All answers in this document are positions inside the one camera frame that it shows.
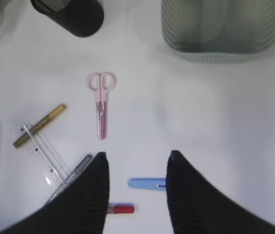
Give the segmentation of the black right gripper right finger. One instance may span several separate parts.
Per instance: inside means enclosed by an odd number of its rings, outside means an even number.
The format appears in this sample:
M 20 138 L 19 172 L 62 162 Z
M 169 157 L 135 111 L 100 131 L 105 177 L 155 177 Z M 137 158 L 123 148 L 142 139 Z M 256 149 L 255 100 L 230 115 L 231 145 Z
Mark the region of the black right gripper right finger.
M 176 234 L 275 234 L 275 225 L 229 199 L 177 150 L 168 159 L 166 194 Z

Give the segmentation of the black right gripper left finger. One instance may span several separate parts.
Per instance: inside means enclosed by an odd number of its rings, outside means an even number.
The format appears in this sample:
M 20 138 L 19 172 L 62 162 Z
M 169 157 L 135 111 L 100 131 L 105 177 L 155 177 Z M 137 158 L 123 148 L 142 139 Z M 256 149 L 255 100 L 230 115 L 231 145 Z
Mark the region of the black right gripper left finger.
M 101 234 L 110 195 L 109 164 L 99 152 L 83 173 L 43 208 L 3 234 Z

